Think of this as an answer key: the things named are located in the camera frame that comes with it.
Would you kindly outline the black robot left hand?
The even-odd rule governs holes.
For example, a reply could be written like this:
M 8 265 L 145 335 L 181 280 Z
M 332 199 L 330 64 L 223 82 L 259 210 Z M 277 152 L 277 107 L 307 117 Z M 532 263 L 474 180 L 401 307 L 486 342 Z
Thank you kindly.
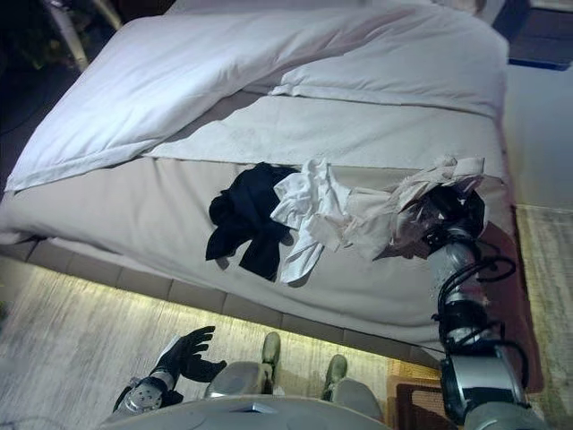
M 168 389 L 174 389 L 180 376 L 197 382 L 210 383 L 226 367 L 225 360 L 211 362 L 202 357 L 209 348 L 215 326 L 206 326 L 172 341 L 150 372 L 151 377 L 163 379 Z

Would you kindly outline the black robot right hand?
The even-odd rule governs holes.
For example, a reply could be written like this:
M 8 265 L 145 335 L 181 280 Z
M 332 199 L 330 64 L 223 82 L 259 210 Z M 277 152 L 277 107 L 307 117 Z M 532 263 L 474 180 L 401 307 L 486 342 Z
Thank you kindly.
M 485 205 L 473 190 L 462 193 L 455 186 L 438 186 L 424 196 L 429 215 L 423 241 L 433 250 L 455 242 L 473 242 L 483 231 Z

